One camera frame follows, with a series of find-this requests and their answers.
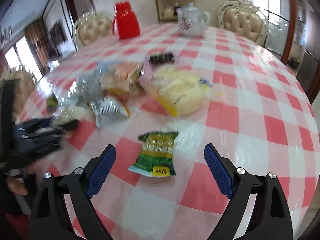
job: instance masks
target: teapot lid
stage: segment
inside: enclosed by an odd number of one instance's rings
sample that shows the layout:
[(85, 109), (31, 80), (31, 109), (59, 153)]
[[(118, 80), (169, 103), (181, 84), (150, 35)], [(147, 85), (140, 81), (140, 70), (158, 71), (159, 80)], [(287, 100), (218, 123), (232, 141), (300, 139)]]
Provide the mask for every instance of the teapot lid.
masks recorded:
[(187, 11), (197, 11), (198, 8), (194, 6), (194, 4), (191, 2), (188, 4), (188, 6), (183, 7), (184, 10)]

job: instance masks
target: chandelier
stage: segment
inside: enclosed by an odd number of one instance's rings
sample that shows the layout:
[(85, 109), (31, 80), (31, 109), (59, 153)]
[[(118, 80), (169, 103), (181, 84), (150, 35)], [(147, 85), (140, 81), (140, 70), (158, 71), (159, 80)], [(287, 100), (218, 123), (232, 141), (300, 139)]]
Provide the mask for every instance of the chandelier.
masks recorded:
[(0, 26), (0, 46), (3, 44), (7, 43), (7, 41), (10, 39), (12, 34), (12, 28), (9, 26), (8, 28), (4, 28), (2, 31), (1, 26)]

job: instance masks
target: checkered tablecloth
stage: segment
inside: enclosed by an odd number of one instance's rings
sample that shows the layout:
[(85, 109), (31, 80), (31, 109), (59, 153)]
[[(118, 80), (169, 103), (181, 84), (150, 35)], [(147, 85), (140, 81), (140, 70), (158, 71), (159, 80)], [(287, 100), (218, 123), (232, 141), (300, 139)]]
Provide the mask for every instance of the checkered tablecloth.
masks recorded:
[[(116, 162), (100, 193), (92, 198), (111, 236), (123, 240), (207, 239), (227, 206), (203, 157), (213, 143), (236, 167), (251, 174), (277, 174), (295, 231), (314, 194), (320, 173), (320, 145), (311, 105), (290, 71), (266, 49), (232, 32), (210, 27), (203, 38), (186, 38), (176, 24), (142, 29), (140, 37), (107, 37), (82, 48), (43, 78), (26, 103), (21, 120), (46, 115), (45, 98), (69, 89), (79, 74), (101, 60), (141, 60), (155, 51), (174, 51), (179, 66), (213, 82), (216, 96), (197, 112), (174, 120), (152, 98), (135, 102), (130, 119), (97, 129), (82, 121), (63, 148), (40, 160), (40, 175), (66, 174), (84, 167), (108, 144)], [(142, 144), (137, 135), (178, 130), (175, 177), (147, 178), (128, 171)], [(71, 200), (74, 228), (83, 234)], [(245, 232), (254, 197), (250, 197), (236, 236)]]

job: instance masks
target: green snack package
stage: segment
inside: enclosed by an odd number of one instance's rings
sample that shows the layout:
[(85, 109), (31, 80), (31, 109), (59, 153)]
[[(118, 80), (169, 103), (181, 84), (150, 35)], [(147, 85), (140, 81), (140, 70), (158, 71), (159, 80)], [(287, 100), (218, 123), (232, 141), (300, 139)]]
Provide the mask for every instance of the green snack package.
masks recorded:
[(144, 142), (136, 162), (129, 171), (147, 177), (175, 176), (172, 158), (173, 143), (178, 132), (148, 132), (138, 136)]
[(58, 109), (59, 102), (54, 93), (52, 93), (46, 100), (48, 113), (55, 112)]

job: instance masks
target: blue gripper pad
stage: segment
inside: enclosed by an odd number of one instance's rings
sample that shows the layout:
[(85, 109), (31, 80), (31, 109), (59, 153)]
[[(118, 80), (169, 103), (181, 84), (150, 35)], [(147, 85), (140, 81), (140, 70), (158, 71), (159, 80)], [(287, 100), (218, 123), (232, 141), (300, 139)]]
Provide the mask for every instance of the blue gripper pad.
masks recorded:
[(106, 180), (113, 163), (116, 160), (116, 149), (111, 146), (107, 153), (101, 158), (96, 168), (91, 173), (88, 179), (88, 187), (85, 191), (88, 198), (92, 198), (97, 195), (102, 188), (104, 181)]
[(232, 189), (232, 180), (221, 163), (219, 157), (214, 153), (209, 145), (204, 148), (204, 159), (217, 182), (217, 185), (223, 195), (226, 195), (228, 199), (234, 195)]

